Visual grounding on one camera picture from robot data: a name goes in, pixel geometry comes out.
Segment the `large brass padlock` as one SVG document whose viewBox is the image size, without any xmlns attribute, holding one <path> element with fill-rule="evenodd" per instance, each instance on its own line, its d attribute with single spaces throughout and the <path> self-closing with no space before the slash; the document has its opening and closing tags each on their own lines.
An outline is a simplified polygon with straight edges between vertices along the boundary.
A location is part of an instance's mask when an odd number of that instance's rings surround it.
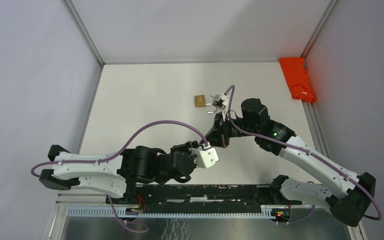
<svg viewBox="0 0 384 240">
<path fill-rule="evenodd" d="M 214 106 L 212 104 L 212 101 L 207 100 L 206 96 L 203 94 L 194 96 L 194 107 L 207 108 L 207 111 L 205 112 L 206 114 L 215 114 L 217 112 L 216 108 L 209 110 L 210 107 L 214 107 Z"/>
</svg>

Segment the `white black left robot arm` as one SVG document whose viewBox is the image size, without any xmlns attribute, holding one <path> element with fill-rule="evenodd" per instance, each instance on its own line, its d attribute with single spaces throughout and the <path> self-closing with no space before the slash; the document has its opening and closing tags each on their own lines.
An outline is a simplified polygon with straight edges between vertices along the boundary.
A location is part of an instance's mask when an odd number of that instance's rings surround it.
<svg viewBox="0 0 384 240">
<path fill-rule="evenodd" d="M 137 198 L 136 184 L 164 185 L 174 180 L 186 183 L 196 168 L 191 148 L 197 141 L 175 145 L 166 153 L 160 148 L 137 146 L 125 149 L 111 161 L 100 163 L 106 154 L 79 155 L 52 145 L 48 157 L 51 168 L 42 169 L 39 181 L 48 189 L 86 189 L 103 193 L 125 204 Z"/>
</svg>

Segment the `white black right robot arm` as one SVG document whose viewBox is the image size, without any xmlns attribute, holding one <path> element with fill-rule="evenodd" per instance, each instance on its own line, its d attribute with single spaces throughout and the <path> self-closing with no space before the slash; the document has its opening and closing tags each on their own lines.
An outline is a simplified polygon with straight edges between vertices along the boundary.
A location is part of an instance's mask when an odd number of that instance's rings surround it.
<svg viewBox="0 0 384 240">
<path fill-rule="evenodd" d="M 214 98 L 211 105 L 217 114 L 205 137 L 212 147 L 226 148 L 232 138 L 254 137 L 261 149 L 295 164 L 319 181 L 312 185 L 279 175 L 268 191 L 273 203 L 291 200 L 321 207 L 350 227 L 357 227 L 363 218 L 379 219 L 366 214 L 374 203 L 373 175 L 346 169 L 310 147 L 289 127 L 271 119 L 267 107 L 258 98 L 241 103 L 241 117 L 231 117 L 233 110 L 224 94 Z"/>
</svg>

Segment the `orange folded cloth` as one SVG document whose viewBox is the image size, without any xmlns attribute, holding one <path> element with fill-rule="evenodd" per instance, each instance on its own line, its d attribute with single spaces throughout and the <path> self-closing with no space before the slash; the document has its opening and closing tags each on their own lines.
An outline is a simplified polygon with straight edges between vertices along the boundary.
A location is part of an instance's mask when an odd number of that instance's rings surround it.
<svg viewBox="0 0 384 240">
<path fill-rule="evenodd" d="M 279 59 L 286 84 L 294 100 L 314 104 L 317 97 L 310 85 L 309 75 L 304 67 L 305 58 L 282 57 Z"/>
</svg>

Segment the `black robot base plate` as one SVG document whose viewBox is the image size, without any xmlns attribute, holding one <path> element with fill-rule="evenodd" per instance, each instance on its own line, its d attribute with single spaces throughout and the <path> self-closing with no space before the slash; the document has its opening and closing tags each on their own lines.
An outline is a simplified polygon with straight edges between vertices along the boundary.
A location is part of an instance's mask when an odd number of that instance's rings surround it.
<svg viewBox="0 0 384 240">
<path fill-rule="evenodd" d="M 264 185 L 137 185 L 114 205 L 141 206 L 146 214 L 250 214 L 262 206 L 294 206 L 280 190 Z"/>
</svg>

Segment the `aluminium corner frame rail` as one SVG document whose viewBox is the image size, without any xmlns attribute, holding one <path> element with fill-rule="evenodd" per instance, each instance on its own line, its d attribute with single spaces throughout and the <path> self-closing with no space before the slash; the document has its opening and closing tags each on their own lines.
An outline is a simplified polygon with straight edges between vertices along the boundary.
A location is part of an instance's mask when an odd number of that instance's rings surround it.
<svg viewBox="0 0 384 240">
<path fill-rule="evenodd" d="M 307 44 L 305 45 L 300 57 L 307 59 L 311 54 L 312 49 L 314 48 L 317 40 L 322 34 L 323 29 L 328 23 L 331 15 L 335 11 L 337 5 L 340 3 L 340 0 L 330 0 L 327 7 L 325 8 L 320 20 L 318 21 L 314 31 L 312 32 Z"/>
</svg>

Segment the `left aluminium frame rail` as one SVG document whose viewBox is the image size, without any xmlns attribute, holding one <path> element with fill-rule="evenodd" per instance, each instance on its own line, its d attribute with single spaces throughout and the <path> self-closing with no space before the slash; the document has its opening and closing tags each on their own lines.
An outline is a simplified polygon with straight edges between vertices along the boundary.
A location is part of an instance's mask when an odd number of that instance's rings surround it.
<svg viewBox="0 0 384 240">
<path fill-rule="evenodd" d="M 88 49 L 90 50 L 92 56 L 94 57 L 97 64 L 102 68 L 105 65 L 105 61 L 103 60 L 103 57 L 101 56 L 96 44 L 94 43 L 94 40 L 89 33 L 79 11 L 77 10 L 75 3 L 73 0 L 63 0 L 62 1 L 64 5 L 66 6 L 70 17 L 73 19 L 74 23 L 76 24 L 80 34 L 82 35 Z"/>
</svg>

